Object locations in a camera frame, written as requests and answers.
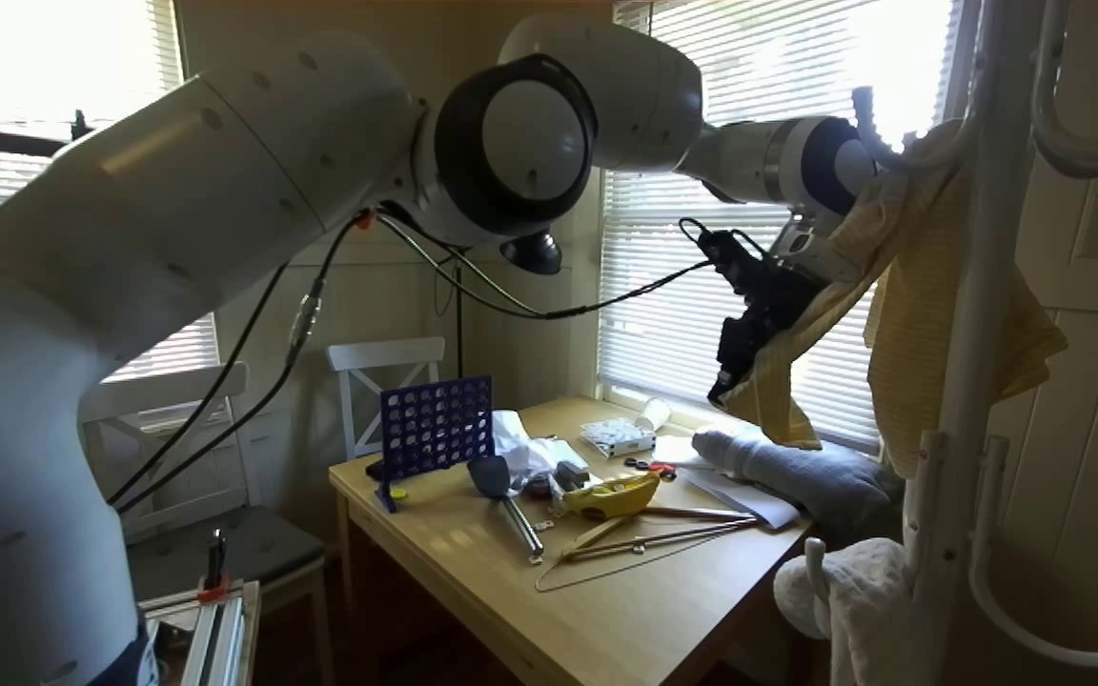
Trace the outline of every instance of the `blue grid object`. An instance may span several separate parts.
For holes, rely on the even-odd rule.
[[[497,452],[492,381],[453,376],[381,392],[384,485]]]

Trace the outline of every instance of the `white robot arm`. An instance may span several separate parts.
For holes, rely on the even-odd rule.
[[[682,54],[531,20],[437,110],[373,44],[323,34],[65,150],[0,204],[0,683],[136,668],[123,526],[75,437],[115,366],[370,204],[457,247],[545,240],[592,167],[642,167],[837,217],[868,167],[853,128],[817,152],[821,128],[714,128]]]

